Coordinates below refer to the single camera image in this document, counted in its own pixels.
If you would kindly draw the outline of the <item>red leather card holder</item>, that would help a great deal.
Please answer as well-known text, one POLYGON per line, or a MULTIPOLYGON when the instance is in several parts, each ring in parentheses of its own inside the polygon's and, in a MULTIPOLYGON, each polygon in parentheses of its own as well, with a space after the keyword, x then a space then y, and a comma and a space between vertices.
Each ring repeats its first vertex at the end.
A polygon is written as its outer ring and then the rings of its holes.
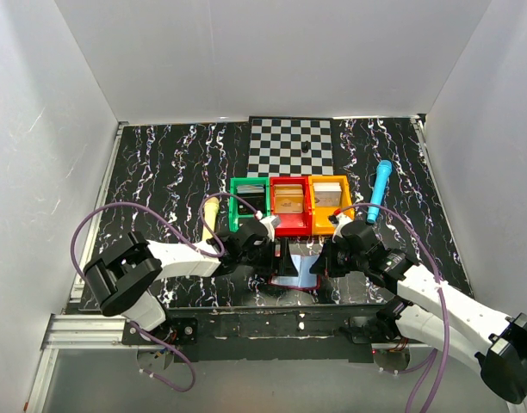
POLYGON ((294 274, 273 274, 269 283, 274 287, 300 291, 315 290, 319 287, 319 277, 311 273, 310 269, 317 260, 317 256, 292 255, 291 261, 294 264, 294 274))

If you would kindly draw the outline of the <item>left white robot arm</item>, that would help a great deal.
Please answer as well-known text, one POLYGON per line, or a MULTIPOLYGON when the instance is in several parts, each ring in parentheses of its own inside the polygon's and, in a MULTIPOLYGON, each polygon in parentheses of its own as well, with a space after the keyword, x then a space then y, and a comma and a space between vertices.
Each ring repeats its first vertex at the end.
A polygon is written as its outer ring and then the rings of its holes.
POLYGON ((84 266, 84 277, 103 316, 134 321, 147 340, 165 342, 171 323, 164 307, 149 293, 156 280, 195 276, 209 278, 253 268, 262 276, 297 276, 288 240, 276 237, 279 217, 251 218, 236 231, 220 231, 192 247, 149 241, 128 233, 84 266))

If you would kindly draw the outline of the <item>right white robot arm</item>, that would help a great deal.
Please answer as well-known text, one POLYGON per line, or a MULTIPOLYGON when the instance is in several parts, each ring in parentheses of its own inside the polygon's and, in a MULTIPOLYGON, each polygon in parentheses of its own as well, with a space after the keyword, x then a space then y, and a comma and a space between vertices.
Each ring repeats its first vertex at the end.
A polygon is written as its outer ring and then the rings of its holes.
POLYGON ((372 330, 388 342, 413 339, 477 372, 510 404, 527 397, 527 315, 510 317, 437 281, 428 268, 399 249, 383 245, 364 222, 340 214, 334 232, 312 266, 314 274, 340 277, 358 271, 394 295, 376 313, 372 330))

